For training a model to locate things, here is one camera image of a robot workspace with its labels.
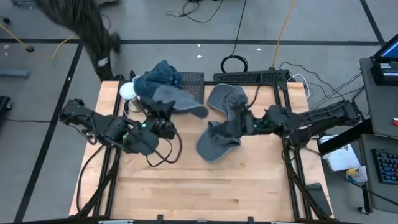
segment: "gray fabric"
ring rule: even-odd
[[[152,99],[154,101],[162,101],[164,103],[175,101],[173,107],[178,111],[178,113],[191,113],[201,119],[206,118],[209,114],[207,108],[198,103],[189,92],[179,90],[172,86],[159,86]]]
[[[241,86],[227,84],[218,84],[215,86],[207,101],[209,106],[223,112],[228,121],[235,117],[233,107],[246,104],[247,102],[248,97]]]
[[[219,134],[212,134],[209,129],[220,125],[218,121],[209,121],[208,128],[197,142],[197,152],[206,162],[212,163],[224,157],[232,148],[240,146],[239,138],[225,138]]]

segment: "keyboard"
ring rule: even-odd
[[[288,70],[216,73],[213,75],[214,81],[217,82],[275,83],[286,82],[289,78]]]
[[[372,154],[380,182],[398,184],[398,151],[372,149]]]

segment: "blue towel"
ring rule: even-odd
[[[134,82],[134,91],[140,97],[152,98],[161,85],[182,87],[181,73],[166,60],[159,62],[148,74],[138,77]]]

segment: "white cable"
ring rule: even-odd
[[[310,94],[311,93],[310,93],[310,87],[308,86],[307,80],[304,78],[304,76],[302,74],[295,74],[293,76],[293,78],[296,77],[296,76],[300,76],[304,80],[304,83],[305,83],[305,86],[307,87],[307,92],[308,92],[307,99],[310,98]]]

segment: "computer monitor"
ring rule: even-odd
[[[398,86],[398,34],[373,55],[371,69],[377,85]]]

